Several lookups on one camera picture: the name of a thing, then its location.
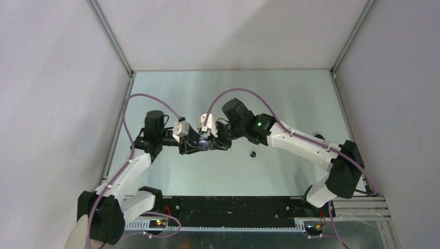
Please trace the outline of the purple charging case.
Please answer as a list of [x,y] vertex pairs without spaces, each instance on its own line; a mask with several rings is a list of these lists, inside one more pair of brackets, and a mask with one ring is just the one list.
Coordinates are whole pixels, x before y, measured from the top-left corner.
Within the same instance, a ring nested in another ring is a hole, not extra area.
[[203,137],[203,136],[199,137],[197,139],[197,144],[198,144],[198,146],[206,148],[206,149],[210,148],[210,143],[209,143],[207,137]]

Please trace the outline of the black charging case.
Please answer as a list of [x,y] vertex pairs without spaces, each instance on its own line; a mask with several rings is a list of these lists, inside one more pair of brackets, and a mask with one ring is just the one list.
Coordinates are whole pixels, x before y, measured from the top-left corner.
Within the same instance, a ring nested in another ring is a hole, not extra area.
[[315,137],[321,140],[325,140],[325,138],[321,134],[316,134]]

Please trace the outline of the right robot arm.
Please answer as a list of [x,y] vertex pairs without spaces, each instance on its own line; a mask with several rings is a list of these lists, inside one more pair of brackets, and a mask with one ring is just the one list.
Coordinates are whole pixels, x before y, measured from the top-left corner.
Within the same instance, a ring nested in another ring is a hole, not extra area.
[[274,116],[253,114],[236,98],[224,104],[222,111],[227,118],[226,123],[216,121],[212,114],[205,113],[199,117],[199,132],[210,132],[208,140],[212,146],[228,150],[233,140],[244,137],[256,145],[289,151],[328,173],[306,190],[301,206],[305,215],[315,217],[330,200],[337,197],[350,199],[355,194],[365,168],[355,142],[346,140],[338,144],[294,130],[283,122],[277,122]]

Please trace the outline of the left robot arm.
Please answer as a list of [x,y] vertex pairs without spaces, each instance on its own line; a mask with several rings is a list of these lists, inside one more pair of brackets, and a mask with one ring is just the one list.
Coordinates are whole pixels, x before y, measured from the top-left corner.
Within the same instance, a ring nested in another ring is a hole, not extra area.
[[131,198],[125,196],[164,146],[178,147],[182,155],[209,149],[208,139],[183,117],[168,128],[165,118],[160,110],[147,112],[144,127],[132,142],[124,165],[94,191],[83,191],[79,195],[77,219],[86,219],[86,247],[90,247],[91,240],[114,245],[121,239],[126,223],[145,212],[151,216],[163,212],[164,202],[152,190],[140,188]]

